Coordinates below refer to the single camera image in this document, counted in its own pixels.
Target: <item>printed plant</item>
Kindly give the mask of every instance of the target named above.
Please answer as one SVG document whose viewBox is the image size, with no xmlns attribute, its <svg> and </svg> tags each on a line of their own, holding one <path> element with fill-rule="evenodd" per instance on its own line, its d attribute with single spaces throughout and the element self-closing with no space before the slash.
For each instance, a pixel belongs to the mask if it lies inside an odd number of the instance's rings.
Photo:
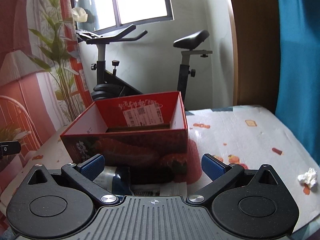
<svg viewBox="0 0 320 240">
<path fill-rule="evenodd" d="M 0 142 L 18 141 L 23 145 L 23 139 L 30 134 L 30 131 L 21 131 L 21 128 L 16 128 L 12 123 L 0 128 Z M 0 160 L 0 172 L 13 160 L 15 155 L 4 156 Z"/>
<path fill-rule="evenodd" d="M 64 37 L 64 27 L 71 27 L 72 18 L 62 19 L 60 0 L 39 0 L 41 14 L 46 20 L 46 30 L 42 34 L 35 29 L 29 29 L 43 43 L 39 49 L 47 58 L 46 62 L 36 56 L 30 56 L 35 64 L 47 71 L 56 85 L 55 96 L 60 108 L 69 122 L 83 111 L 83 102 L 77 98 L 74 75 L 79 73 L 69 67 L 72 57 L 67 51 L 67 42 L 74 42 Z"/>
</svg>

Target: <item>silver screw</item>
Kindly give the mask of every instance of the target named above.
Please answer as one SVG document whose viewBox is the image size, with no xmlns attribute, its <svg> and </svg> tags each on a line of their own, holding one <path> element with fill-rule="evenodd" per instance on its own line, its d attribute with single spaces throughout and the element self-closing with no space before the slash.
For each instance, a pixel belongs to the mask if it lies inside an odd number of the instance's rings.
<svg viewBox="0 0 320 240">
<path fill-rule="evenodd" d="M 194 203 L 200 203 L 200 202 L 204 201 L 204 197 L 201 195 L 191 195 L 189 197 L 189 200 Z"/>
<path fill-rule="evenodd" d="M 117 200 L 117 197 L 114 195 L 103 195 L 101 197 L 101 201 L 103 201 L 104 203 L 112 203 L 116 200 Z"/>
</svg>

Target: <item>blue gripper pad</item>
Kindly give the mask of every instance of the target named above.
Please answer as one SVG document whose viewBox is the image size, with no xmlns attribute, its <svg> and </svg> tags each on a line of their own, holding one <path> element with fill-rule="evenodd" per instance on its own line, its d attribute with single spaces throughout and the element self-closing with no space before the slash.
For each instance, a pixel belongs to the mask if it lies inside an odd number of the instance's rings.
<svg viewBox="0 0 320 240">
<path fill-rule="evenodd" d="M 96 154 L 85 162 L 78 164 L 76 170 L 87 179 L 93 181 L 101 172 L 103 172 L 104 165 L 104 157 L 101 154 Z"/>
<path fill-rule="evenodd" d="M 202 156 L 201 168 L 212 180 L 216 180 L 230 169 L 228 165 L 224 164 L 208 153 Z"/>
</svg>

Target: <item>red box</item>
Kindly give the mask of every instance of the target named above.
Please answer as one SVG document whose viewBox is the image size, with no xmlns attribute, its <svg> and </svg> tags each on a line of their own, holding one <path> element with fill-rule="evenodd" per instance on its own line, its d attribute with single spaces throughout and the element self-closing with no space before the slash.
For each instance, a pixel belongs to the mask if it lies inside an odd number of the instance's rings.
<svg viewBox="0 0 320 240">
<path fill-rule="evenodd" d="M 180 92 L 99 100 L 60 137 L 74 163 L 100 153 L 107 166 L 187 173 L 188 126 Z"/>
</svg>

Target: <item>exercise bike handlebar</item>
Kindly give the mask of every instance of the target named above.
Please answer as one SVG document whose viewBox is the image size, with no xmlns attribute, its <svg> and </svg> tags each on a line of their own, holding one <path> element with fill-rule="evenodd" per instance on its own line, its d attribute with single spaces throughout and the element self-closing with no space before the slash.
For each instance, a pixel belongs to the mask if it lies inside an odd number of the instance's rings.
<svg viewBox="0 0 320 240">
<path fill-rule="evenodd" d="M 144 35 L 146 35 L 148 33 L 148 31 L 144 30 L 142 33 L 140 33 L 138 36 L 134 37 L 134 38 L 121 38 L 119 40 L 116 41 L 111 41 L 111 42 L 118 42 L 118 41 L 137 41 L 139 39 L 141 39 Z"/>
<path fill-rule="evenodd" d="M 135 29 L 136 29 L 136 26 L 134 24 L 131 24 L 129 27 L 125 28 L 123 31 L 121 31 L 115 36 L 87 39 L 86 43 L 87 44 L 109 44 L 110 42 L 117 42 L 117 41 L 136 41 L 148 33 L 147 31 L 144 31 L 135 38 L 123 38 L 130 32 L 134 31 Z"/>
</svg>

